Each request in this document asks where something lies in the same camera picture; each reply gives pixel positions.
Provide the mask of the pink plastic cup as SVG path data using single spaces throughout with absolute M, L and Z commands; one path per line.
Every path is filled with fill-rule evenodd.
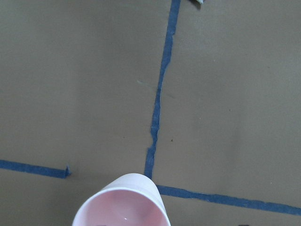
M 147 176 L 125 174 L 88 198 L 74 226 L 169 226 L 157 186 Z

